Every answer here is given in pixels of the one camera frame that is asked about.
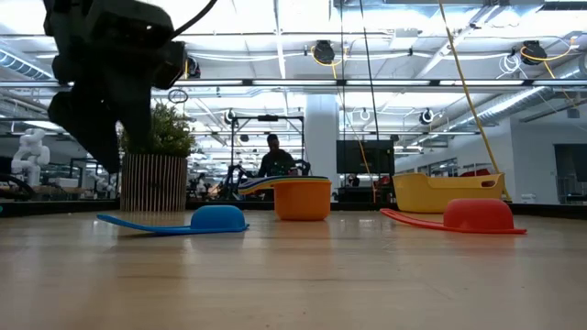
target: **yellow basket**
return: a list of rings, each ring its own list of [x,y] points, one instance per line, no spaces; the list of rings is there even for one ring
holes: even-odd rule
[[[429,178],[423,173],[393,176],[397,206],[413,213],[444,213],[457,198],[502,197],[504,175],[493,174],[462,178]]]

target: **black robot gripper finger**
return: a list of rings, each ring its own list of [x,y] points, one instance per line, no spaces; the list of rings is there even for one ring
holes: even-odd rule
[[[59,92],[48,110],[51,122],[65,128],[109,173],[120,171],[116,118],[100,101],[77,104],[72,92]]]

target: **blue scoop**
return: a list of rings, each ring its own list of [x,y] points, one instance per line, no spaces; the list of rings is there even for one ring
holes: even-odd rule
[[[113,225],[160,235],[239,233],[249,228],[249,224],[245,222],[245,215],[242,214],[242,211],[231,205],[202,206],[192,215],[192,223],[190,225],[138,225],[107,214],[99,214],[97,217]]]

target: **wooden table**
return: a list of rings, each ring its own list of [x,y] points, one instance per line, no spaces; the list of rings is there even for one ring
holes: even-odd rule
[[[172,226],[191,214],[119,215]],[[317,223],[245,215],[249,231],[206,236],[137,235],[95,214],[2,219],[0,329],[587,324],[587,221],[517,216],[527,236],[483,236],[374,212]]]

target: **pillar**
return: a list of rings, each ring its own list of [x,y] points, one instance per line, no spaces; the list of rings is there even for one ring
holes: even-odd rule
[[[335,95],[310,94],[305,107],[305,161],[312,174],[328,177],[331,192],[338,188],[338,102]]]

